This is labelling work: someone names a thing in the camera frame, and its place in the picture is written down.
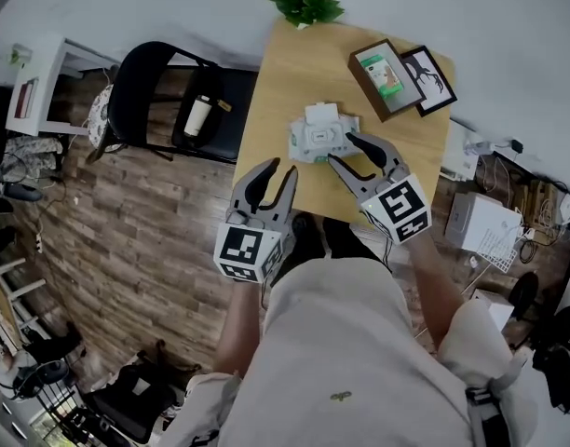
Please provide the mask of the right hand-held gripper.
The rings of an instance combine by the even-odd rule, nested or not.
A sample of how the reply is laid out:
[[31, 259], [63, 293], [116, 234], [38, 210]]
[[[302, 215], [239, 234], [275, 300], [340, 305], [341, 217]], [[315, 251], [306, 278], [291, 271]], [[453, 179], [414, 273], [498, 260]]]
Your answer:
[[349, 192], [359, 200], [360, 211], [394, 244], [400, 245], [431, 227], [425, 193], [388, 140], [372, 134], [347, 132], [346, 138], [386, 175], [360, 175], [342, 158], [328, 154], [328, 163]]

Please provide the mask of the white wet wipes pack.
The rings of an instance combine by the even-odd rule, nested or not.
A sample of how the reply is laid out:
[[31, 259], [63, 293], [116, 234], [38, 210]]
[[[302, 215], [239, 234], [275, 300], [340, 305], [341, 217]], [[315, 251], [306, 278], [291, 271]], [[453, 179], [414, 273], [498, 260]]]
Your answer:
[[312, 164], [326, 162], [328, 154], [354, 156], [360, 149], [348, 133], [360, 133], [358, 116], [340, 114], [334, 102], [308, 105], [305, 115], [290, 124], [289, 159]]

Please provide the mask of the person's right forearm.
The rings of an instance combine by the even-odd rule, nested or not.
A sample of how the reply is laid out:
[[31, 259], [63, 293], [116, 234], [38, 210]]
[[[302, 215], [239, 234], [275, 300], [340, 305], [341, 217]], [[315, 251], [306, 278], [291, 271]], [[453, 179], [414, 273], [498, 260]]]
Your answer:
[[447, 273], [429, 233], [411, 238], [405, 246], [413, 264], [424, 322], [434, 346], [439, 348], [464, 298]]

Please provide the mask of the person's leg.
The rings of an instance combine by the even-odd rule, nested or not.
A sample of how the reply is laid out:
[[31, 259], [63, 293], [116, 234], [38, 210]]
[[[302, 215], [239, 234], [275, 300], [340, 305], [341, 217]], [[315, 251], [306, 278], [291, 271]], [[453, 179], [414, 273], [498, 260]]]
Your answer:
[[310, 260], [323, 259], [327, 255], [322, 240], [325, 218], [309, 212], [299, 212], [292, 221], [294, 245], [283, 263], [286, 272]]
[[353, 233], [349, 223], [325, 217], [322, 229], [333, 259], [365, 258], [382, 264], [382, 260]]

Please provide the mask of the dark wooden box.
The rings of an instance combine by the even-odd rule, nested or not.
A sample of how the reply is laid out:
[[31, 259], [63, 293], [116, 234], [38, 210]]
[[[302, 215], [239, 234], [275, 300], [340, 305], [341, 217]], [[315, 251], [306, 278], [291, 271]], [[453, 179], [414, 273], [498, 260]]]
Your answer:
[[[403, 85], [403, 90], [383, 100], [376, 87], [365, 73], [360, 62], [371, 56], [380, 54], [390, 64]], [[401, 61], [400, 54], [388, 39], [384, 39], [361, 48], [349, 55], [347, 67], [352, 73], [361, 90], [376, 112], [379, 120], [385, 122], [417, 106], [424, 99], [424, 94], [416, 85], [412, 75]]]

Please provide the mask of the green tissue packet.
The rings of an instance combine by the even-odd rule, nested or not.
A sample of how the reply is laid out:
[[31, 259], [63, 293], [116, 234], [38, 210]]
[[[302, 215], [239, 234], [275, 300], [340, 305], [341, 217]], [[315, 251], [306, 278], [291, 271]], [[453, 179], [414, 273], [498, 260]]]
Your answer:
[[371, 56], [360, 64], [383, 100], [403, 90], [401, 81], [382, 55]]

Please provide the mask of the white radiator unit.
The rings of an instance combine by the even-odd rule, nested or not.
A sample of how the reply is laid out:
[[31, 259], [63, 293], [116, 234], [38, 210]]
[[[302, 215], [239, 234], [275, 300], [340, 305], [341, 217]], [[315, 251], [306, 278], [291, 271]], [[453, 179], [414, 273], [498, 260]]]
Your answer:
[[467, 182], [475, 177], [480, 156], [492, 154], [494, 146], [477, 132], [450, 122], [440, 176], [454, 181]]

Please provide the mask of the white bottle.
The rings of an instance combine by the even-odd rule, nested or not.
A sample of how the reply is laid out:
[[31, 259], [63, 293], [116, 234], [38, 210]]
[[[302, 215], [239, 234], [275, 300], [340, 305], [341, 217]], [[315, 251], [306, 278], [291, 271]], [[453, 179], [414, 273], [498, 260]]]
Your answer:
[[205, 95], [196, 97], [183, 129], [183, 134], [186, 137], [195, 138], [199, 134], [211, 108], [210, 97]]

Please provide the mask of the black framed antler picture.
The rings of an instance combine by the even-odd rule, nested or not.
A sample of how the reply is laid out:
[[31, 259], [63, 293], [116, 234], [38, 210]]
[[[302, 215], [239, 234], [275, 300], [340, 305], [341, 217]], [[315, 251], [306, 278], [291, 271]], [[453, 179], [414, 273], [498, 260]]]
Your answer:
[[424, 94], [424, 99], [417, 104], [417, 111], [422, 117], [457, 101], [441, 67], [425, 46], [406, 51], [400, 58]]

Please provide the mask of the green potted plant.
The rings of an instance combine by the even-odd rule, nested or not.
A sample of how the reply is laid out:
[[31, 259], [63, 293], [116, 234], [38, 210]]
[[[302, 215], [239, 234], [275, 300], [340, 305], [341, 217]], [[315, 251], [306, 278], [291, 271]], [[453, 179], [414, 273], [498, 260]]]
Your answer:
[[272, 2], [285, 20], [301, 29], [314, 23], [330, 23], [345, 10], [337, 0], [267, 0]]

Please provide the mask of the person's white shirt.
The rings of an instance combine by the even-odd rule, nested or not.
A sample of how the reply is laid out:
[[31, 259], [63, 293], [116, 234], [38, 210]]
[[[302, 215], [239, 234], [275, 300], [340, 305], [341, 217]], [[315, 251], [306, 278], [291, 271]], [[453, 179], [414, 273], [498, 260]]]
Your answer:
[[527, 447], [537, 407], [522, 365], [483, 302], [457, 310], [431, 355], [382, 264], [313, 260], [272, 290], [248, 371], [193, 377], [159, 447], [475, 447], [471, 389]]

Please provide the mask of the round patterned cushion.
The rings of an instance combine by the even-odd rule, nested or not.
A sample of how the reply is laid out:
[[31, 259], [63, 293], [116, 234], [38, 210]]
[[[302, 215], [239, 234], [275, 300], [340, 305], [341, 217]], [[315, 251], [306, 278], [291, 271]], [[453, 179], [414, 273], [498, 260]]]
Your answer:
[[114, 143], [115, 134], [108, 128], [108, 104], [113, 87], [113, 84], [105, 87], [95, 98], [88, 113], [88, 139], [94, 147], [94, 151], [89, 155], [91, 161], [100, 159], [106, 153], [112, 154], [124, 148], [124, 144]]

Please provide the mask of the white microwave appliance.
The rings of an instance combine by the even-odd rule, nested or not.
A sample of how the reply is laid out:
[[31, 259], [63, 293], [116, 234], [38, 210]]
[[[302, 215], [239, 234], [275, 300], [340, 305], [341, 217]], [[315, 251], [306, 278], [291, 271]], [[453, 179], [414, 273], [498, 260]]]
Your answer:
[[499, 293], [480, 289], [475, 289], [473, 291], [471, 299], [479, 300], [486, 306], [486, 309], [498, 330], [504, 337], [507, 337], [504, 330], [509, 320], [512, 318], [514, 305]]

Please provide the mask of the black backpack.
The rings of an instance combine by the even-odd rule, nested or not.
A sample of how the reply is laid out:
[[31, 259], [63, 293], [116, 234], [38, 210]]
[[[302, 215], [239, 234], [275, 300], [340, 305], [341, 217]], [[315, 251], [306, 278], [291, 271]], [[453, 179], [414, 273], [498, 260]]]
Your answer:
[[177, 363], [166, 352], [166, 343], [158, 340], [153, 351], [139, 351], [114, 380], [84, 395], [83, 400], [120, 433], [145, 444], [157, 419], [181, 405], [187, 383], [200, 372], [198, 364]]

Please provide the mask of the red books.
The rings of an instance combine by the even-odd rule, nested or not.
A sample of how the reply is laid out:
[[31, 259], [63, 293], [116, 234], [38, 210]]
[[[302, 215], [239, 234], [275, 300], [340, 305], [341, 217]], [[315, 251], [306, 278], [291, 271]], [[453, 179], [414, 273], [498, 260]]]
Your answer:
[[38, 82], [39, 80], [37, 78], [32, 78], [20, 86], [20, 93], [14, 113], [15, 118], [24, 119], [30, 116]]

